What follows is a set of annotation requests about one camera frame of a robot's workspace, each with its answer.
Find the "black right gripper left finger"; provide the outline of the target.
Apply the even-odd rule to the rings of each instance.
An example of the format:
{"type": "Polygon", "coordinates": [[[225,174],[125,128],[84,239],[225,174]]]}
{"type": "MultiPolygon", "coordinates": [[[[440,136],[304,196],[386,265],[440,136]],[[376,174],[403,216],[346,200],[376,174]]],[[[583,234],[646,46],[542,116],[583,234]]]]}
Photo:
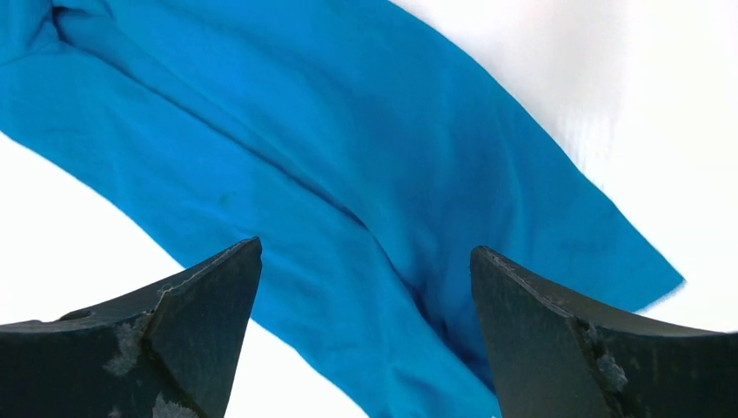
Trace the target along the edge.
{"type": "Polygon", "coordinates": [[[261,253],[245,239],[58,320],[3,325],[2,416],[224,416],[261,253]]]}

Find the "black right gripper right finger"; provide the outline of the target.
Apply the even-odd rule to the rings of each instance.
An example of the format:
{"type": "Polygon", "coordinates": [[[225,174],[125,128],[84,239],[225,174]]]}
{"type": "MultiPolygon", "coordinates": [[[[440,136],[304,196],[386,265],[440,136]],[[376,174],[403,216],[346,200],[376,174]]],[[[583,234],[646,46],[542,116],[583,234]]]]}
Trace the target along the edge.
{"type": "Polygon", "coordinates": [[[734,417],[737,336],[629,313],[473,249],[505,417],[734,417]]]}

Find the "blue t shirt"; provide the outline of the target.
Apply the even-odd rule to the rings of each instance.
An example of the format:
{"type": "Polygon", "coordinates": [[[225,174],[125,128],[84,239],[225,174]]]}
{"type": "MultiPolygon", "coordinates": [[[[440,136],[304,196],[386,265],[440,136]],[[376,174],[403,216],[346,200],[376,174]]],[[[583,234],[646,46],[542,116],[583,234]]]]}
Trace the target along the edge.
{"type": "Polygon", "coordinates": [[[372,417],[498,413],[476,246],[628,311],[682,281],[387,1],[4,1],[1,129],[182,265],[259,237],[255,320],[372,417]]]}

